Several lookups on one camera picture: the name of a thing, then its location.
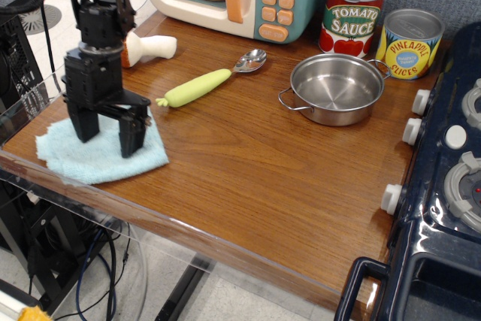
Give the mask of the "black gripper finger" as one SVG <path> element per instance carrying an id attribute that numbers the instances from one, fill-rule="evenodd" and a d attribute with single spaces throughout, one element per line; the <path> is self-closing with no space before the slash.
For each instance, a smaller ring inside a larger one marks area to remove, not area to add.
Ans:
<path id="1" fill-rule="evenodd" d="M 147 109 L 129 108 L 119 118 L 119 140 L 123 158 L 129 158 L 144 144 Z"/>
<path id="2" fill-rule="evenodd" d="M 94 138 L 99 133 L 98 114 L 77 104 L 68 104 L 68 114 L 77 137 L 83 143 Z"/>

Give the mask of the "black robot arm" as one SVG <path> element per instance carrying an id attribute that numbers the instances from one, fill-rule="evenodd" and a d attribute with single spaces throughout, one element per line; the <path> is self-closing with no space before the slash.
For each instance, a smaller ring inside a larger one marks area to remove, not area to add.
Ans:
<path id="1" fill-rule="evenodd" d="M 43 0 L 26 0 L 1 9 L 3 15 L 24 14 Z M 77 137 L 83 142 L 99 133 L 99 116 L 119 123 L 121 155 L 130 157 L 144 144 L 150 125 L 150 100 L 123 87 L 123 42 L 135 24 L 129 0 L 71 0 L 81 41 L 65 56 L 62 78 L 68 114 Z"/>

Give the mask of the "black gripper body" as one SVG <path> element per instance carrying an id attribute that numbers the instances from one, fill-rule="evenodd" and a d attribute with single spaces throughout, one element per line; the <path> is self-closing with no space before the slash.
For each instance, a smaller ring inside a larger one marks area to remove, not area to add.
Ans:
<path id="1" fill-rule="evenodd" d="M 70 117 L 89 112 L 113 118 L 147 118 L 150 100 L 123 87 L 119 52 L 91 54 L 80 48 L 65 56 L 65 102 Z"/>

